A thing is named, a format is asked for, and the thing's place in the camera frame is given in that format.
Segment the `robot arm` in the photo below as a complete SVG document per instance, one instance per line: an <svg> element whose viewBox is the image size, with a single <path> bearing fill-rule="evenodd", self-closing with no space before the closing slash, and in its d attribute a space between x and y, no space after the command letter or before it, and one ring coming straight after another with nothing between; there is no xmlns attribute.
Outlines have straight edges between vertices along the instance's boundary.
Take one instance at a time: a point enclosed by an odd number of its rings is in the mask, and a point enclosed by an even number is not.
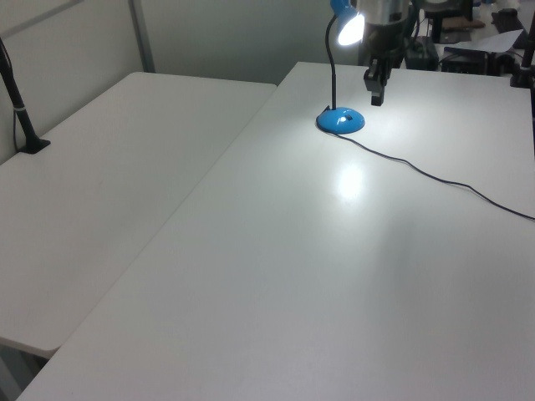
<svg viewBox="0 0 535 401"><path fill-rule="evenodd" d="M369 50L369 68L364 74L366 88L372 93L371 104L381 106L385 86L394 61L403 53L409 21L410 0L359 0L357 10L364 14L363 44Z"/></svg>

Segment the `blue lamp base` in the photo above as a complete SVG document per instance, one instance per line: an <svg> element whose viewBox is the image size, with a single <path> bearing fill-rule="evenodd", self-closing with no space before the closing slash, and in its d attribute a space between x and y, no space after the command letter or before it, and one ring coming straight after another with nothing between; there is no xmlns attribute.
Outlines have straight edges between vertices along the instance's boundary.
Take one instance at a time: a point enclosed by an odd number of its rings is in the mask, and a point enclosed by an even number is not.
<svg viewBox="0 0 535 401"><path fill-rule="evenodd" d="M364 127L364 117L358 111L347 107L337 107L334 110L328 107L316 118L316 124L323 132L351 134Z"/></svg>

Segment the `black cable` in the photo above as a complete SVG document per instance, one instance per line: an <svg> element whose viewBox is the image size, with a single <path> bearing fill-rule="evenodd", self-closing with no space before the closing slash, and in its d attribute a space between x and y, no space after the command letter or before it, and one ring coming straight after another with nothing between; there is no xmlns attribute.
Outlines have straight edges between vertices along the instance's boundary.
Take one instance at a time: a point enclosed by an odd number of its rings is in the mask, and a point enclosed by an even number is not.
<svg viewBox="0 0 535 401"><path fill-rule="evenodd" d="M9 58L8 50L6 49L6 46L3 44L3 41L1 38L0 38L0 48L2 48L2 53L5 55L6 60L8 61L9 69L11 70L11 73L13 73L13 66L11 64L11 59Z"/></svg>
<svg viewBox="0 0 535 401"><path fill-rule="evenodd" d="M13 111L13 146L15 147L15 153L18 153L17 147L17 112Z"/></svg>
<svg viewBox="0 0 535 401"><path fill-rule="evenodd" d="M449 181L449 180L443 180L442 178L439 178L439 177L436 177L434 175L431 175L429 173L426 173L425 171L423 170L420 170L418 167L416 167L415 165L413 165L412 163L410 163L408 160L405 160L405 159L400 159L398 157L393 157L393 156L388 156L388 155L385 155L385 154L382 154L380 152L378 152L377 150L372 150L370 148L367 148L366 146L362 145L361 143L357 142L356 140L352 140L350 138L346 138L345 136L340 136L340 135L336 135L336 134L329 134L329 135L332 135L332 136L335 136L336 138L339 138L341 140L347 140L348 142L351 142L352 144L354 145L357 145L358 147L360 147L361 149L364 149L370 153L373 153L374 155L378 155L380 157L383 157L387 160L392 160L392 161L397 161L397 162L400 162L400 163L405 163L406 165L408 165L411 169L419 172L420 174L422 175L425 175L426 177L429 177L431 178L432 180L435 180L435 181L438 181L438 182L441 182L443 184L448 184L448 185L456 185L456 186L461 186L463 188L467 188L468 190L471 190L473 193L475 193L476 195L479 195L481 198L483 198L485 201L487 201L488 203L490 203L491 205L494 205L496 207L499 207L500 209L503 209L505 211L508 211L509 213L512 213L513 215L517 215L517 216L520 216L520 217L523 217L524 219L528 219L530 221L535 221L535 217L532 217L532 216L529 216L529 215L524 215L523 213L520 213L519 211L514 211L512 209L509 209L503 205L500 205L499 203L496 203L494 200L491 200L489 199L488 197L484 196L480 191L478 190L475 190L472 186L468 185L468 184L463 184L461 182L456 182L456 181Z"/></svg>

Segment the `white table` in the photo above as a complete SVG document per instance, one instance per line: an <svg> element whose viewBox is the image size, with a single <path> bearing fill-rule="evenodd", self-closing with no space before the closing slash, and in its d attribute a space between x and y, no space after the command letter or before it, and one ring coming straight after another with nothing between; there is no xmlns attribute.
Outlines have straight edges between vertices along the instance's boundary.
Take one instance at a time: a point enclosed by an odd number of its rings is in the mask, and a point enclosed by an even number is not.
<svg viewBox="0 0 535 401"><path fill-rule="evenodd" d="M50 357L273 85L132 74L0 167L0 343Z"/></svg>
<svg viewBox="0 0 535 401"><path fill-rule="evenodd" d="M353 138L535 213L526 90L396 70L374 108L364 71ZM20 401L535 398L535 224L319 132L329 85L296 66Z"/></svg>

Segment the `wall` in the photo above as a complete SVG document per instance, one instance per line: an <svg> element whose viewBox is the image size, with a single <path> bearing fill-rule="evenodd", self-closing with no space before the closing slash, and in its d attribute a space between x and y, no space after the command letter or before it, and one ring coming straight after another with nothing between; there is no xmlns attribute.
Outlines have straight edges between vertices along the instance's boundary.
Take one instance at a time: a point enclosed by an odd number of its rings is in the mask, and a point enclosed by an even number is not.
<svg viewBox="0 0 535 401"><path fill-rule="evenodd" d="M127 0L84 0L4 43L39 136L127 74L142 70ZM0 164L14 154L12 118L0 84ZM18 133L21 145L20 126Z"/></svg>
<svg viewBox="0 0 535 401"><path fill-rule="evenodd" d="M327 63L329 0L140 0L155 69L280 84L297 61ZM355 47L333 46L336 63Z"/></svg>

